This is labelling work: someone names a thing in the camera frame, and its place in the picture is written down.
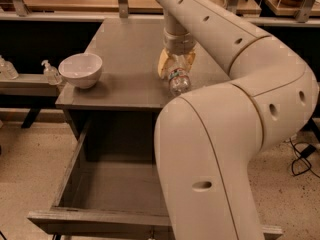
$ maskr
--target bottle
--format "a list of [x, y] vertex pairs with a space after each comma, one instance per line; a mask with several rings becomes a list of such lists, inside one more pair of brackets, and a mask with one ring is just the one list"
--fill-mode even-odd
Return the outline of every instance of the bottle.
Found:
[[48, 80], [48, 83], [50, 85], [58, 85], [62, 82], [62, 78], [59, 74], [59, 71], [57, 68], [50, 65], [48, 60], [44, 60], [41, 62], [42, 66], [45, 66], [43, 70], [43, 74]]
[[16, 79], [19, 74], [10, 61], [5, 61], [0, 55], [0, 71], [4, 77], [10, 80]]
[[174, 63], [168, 68], [167, 77], [169, 89], [177, 97], [191, 89], [191, 82], [187, 71], [187, 62], [183, 55], [172, 55]]

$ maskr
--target white bowl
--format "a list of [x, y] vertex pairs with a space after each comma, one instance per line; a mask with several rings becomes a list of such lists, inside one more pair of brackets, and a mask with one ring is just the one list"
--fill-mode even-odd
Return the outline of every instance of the white bowl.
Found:
[[75, 54], [60, 63], [59, 72], [73, 86], [88, 89], [101, 76], [102, 59], [92, 53]]

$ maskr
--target drawer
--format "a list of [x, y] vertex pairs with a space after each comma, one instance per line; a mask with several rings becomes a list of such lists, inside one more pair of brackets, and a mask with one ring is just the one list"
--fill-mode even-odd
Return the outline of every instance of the drawer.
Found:
[[[155, 114], [91, 112], [48, 211], [28, 219], [48, 234], [174, 240], [153, 154]], [[263, 227], [277, 239], [278, 227]]]

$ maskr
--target floor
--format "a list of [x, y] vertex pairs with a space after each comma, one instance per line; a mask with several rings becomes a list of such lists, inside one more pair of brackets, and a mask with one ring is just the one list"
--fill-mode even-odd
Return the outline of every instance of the floor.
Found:
[[[0, 231], [8, 240], [49, 240], [52, 236], [26, 217], [29, 211], [50, 208], [76, 140], [61, 111], [43, 110], [31, 128], [21, 129], [25, 113], [0, 111]], [[320, 148], [312, 132], [302, 131], [294, 138], [294, 143], [305, 141]], [[311, 172], [293, 177], [294, 159], [289, 142], [257, 155], [248, 169], [253, 195], [261, 223], [283, 229], [280, 240], [316, 240], [320, 237], [320, 179]], [[320, 154], [316, 151], [309, 160], [320, 174]]]

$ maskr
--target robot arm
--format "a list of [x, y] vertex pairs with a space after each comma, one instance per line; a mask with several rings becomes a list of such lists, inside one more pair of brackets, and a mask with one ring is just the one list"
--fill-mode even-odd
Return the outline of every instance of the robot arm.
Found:
[[175, 98], [157, 120], [157, 167], [176, 239], [262, 240], [248, 162], [305, 125], [317, 81], [281, 41], [219, 6], [157, 1], [231, 78]]

